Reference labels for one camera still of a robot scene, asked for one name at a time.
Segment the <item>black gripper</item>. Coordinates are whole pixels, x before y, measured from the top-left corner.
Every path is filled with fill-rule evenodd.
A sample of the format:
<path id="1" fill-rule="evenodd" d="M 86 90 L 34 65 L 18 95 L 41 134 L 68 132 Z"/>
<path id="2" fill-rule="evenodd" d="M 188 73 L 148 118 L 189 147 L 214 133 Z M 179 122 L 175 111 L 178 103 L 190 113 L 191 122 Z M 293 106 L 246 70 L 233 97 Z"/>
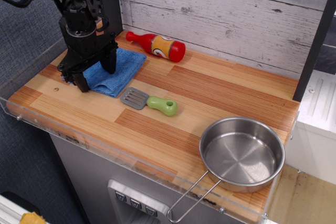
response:
<path id="1" fill-rule="evenodd" d="M 88 92 L 83 72 L 97 62 L 106 72 L 114 74 L 118 48 L 115 33 L 98 35 L 99 30 L 94 23 L 90 24 L 88 31 L 70 30 L 66 22 L 60 22 L 59 25 L 68 48 L 66 56 L 58 65 L 65 82 L 72 82 L 81 92 Z"/>

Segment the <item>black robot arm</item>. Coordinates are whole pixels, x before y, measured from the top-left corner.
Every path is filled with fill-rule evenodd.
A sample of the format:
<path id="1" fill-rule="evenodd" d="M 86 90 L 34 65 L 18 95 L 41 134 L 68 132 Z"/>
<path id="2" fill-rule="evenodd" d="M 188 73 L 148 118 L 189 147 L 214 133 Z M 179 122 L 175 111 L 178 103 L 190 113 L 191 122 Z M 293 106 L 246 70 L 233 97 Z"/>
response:
<path id="1" fill-rule="evenodd" d="M 3 0 L 18 8 L 33 0 Z M 101 0 L 53 0 L 61 13 L 59 26 L 67 46 L 67 54 L 58 65 L 61 78 L 76 85 L 81 92 L 89 86 L 84 71 L 99 62 L 110 74 L 116 70 L 117 48 L 115 33 L 107 33 L 108 17 L 101 13 Z"/>

